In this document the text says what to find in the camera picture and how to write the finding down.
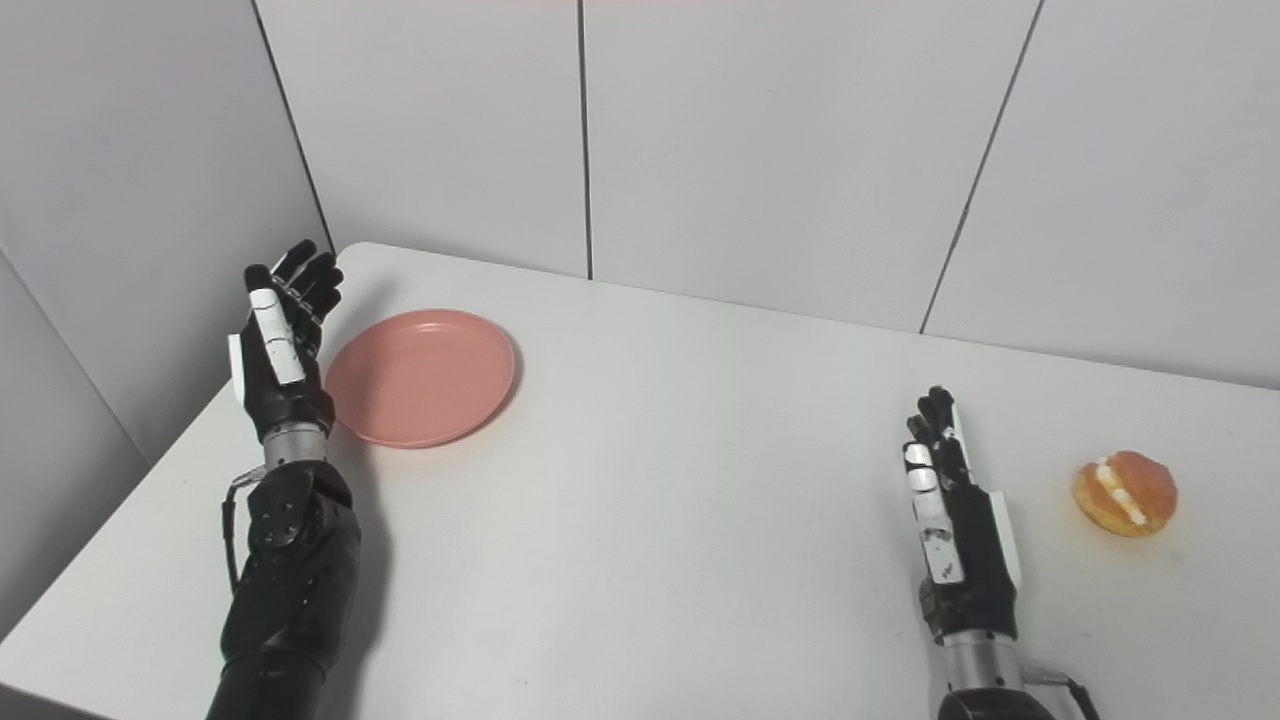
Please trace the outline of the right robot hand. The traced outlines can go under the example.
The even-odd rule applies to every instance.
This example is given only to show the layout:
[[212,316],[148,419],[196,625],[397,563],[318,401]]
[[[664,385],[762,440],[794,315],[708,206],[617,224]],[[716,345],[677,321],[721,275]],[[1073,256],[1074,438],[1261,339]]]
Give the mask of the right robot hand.
[[1015,641],[1021,575],[1009,510],[972,473],[956,398],[931,387],[906,425],[902,465],[925,561],[919,603],[933,642],[969,632]]

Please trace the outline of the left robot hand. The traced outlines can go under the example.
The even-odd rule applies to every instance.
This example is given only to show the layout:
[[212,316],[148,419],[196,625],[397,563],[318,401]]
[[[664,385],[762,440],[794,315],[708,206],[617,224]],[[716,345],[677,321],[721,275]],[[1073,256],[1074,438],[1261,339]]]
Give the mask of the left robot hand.
[[335,405],[323,388],[317,355],[343,279],[335,254],[311,240],[270,266],[244,269],[250,314],[228,343],[233,388],[260,441],[294,424],[332,433]]

